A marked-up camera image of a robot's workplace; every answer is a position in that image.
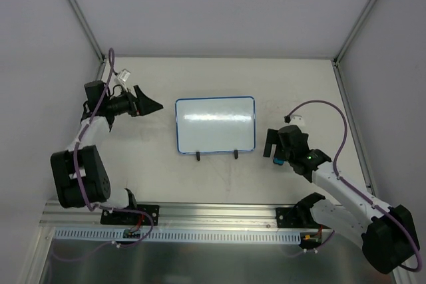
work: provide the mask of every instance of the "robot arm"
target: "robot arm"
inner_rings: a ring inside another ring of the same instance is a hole
[[[295,214],[302,212],[305,220],[312,219],[342,234],[360,247],[368,262],[381,273],[391,272],[415,253],[393,219],[402,225],[419,249],[409,210],[403,206],[391,207],[354,186],[340,171],[337,176],[330,157],[321,150],[309,149],[308,135],[297,126],[269,129],[265,157],[270,156],[273,144],[276,144],[275,164],[288,162],[295,173],[330,193],[342,205],[335,206],[323,196],[311,194],[296,204]]]
[[[139,86],[134,86],[136,93],[136,96],[134,96],[122,85],[122,91],[118,96],[113,96],[110,93],[104,96],[97,113],[93,116],[105,85],[100,80],[85,85],[87,101],[84,105],[85,109],[81,118],[79,133],[67,150],[54,153],[51,156],[51,167],[58,199],[64,208],[85,206],[73,161],[76,143],[79,143],[77,150],[79,174],[82,177],[83,186],[91,204],[100,202],[105,203],[109,208],[127,208],[129,204],[134,205],[136,202],[130,190],[111,189],[97,146],[111,131],[115,116],[123,113],[131,116],[145,116],[162,109],[162,105],[143,94]]]

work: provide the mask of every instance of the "blue frame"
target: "blue frame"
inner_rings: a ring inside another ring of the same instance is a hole
[[[176,147],[180,154],[196,154],[196,152],[181,152],[179,150],[179,133],[178,133],[178,102],[183,100],[212,100],[212,99],[235,99],[235,98],[251,98],[253,99],[253,117],[254,117],[254,145],[250,150],[238,150],[239,152],[251,152],[256,149],[256,101],[253,96],[214,96],[208,98],[180,98],[174,103],[174,118],[176,121]],[[215,154],[215,153],[233,153],[232,151],[205,151],[200,154]]]

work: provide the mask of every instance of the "white tabletop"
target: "white tabletop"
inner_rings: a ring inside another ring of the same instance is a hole
[[[126,187],[138,201],[241,204],[294,204],[326,192],[263,158],[268,128],[284,126],[284,115],[299,103],[322,99],[343,109],[330,61],[295,59],[116,58],[115,70],[132,74],[135,84],[164,109],[144,117],[117,116],[99,152],[113,187]],[[105,68],[106,80],[109,66]],[[174,103],[179,98],[253,96],[256,149],[233,154],[182,155],[176,148]],[[309,145],[334,157],[343,136],[339,114],[322,104],[299,109]],[[339,168],[365,187],[357,154],[348,136]]]

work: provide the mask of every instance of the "perforated metal strip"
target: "perforated metal strip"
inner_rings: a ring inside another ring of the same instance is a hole
[[[136,241],[124,239],[125,228],[58,227],[55,239],[80,239],[90,241]],[[300,233],[296,231],[208,231],[155,229],[144,240],[151,242],[186,243],[261,243],[300,244]]]

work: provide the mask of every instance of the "table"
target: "table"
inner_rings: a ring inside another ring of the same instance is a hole
[[[107,64],[103,80],[109,72]],[[326,60],[141,58],[117,57],[115,70],[132,74],[128,87],[138,84],[164,110],[144,117],[117,116],[99,152],[112,187],[129,188],[138,201],[223,204],[294,204],[323,190],[263,158],[268,128],[284,126],[284,115],[299,103],[322,99],[343,109],[333,67]],[[256,149],[240,154],[179,154],[176,149],[174,103],[179,98],[253,96],[256,99]],[[322,104],[299,109],[311,148],[330,157],[343,136],[340,115]],[[365,188],[355,146],[349,133],[339,168]]]

